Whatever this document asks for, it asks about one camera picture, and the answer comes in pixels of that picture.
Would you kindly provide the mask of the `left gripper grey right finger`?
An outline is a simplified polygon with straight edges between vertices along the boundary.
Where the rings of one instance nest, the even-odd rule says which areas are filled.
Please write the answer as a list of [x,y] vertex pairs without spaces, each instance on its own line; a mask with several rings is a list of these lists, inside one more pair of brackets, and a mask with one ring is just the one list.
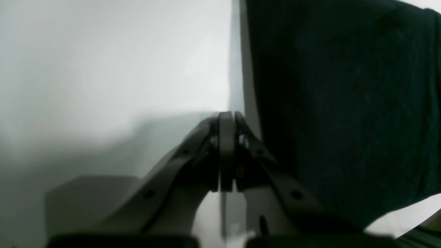
[[235,179],[247,204],[246,248],[395,248],[389,236],[366,234],[327,210],[277,162],[235,112]]

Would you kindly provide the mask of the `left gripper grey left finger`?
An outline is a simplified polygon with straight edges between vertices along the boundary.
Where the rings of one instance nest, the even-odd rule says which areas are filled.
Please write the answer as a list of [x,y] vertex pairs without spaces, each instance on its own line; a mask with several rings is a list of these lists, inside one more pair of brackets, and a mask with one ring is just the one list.
[[198,248],[197,209],[224,188],[227,112],[214,114],[147,177],[84,175],[46,195],[48,248]]

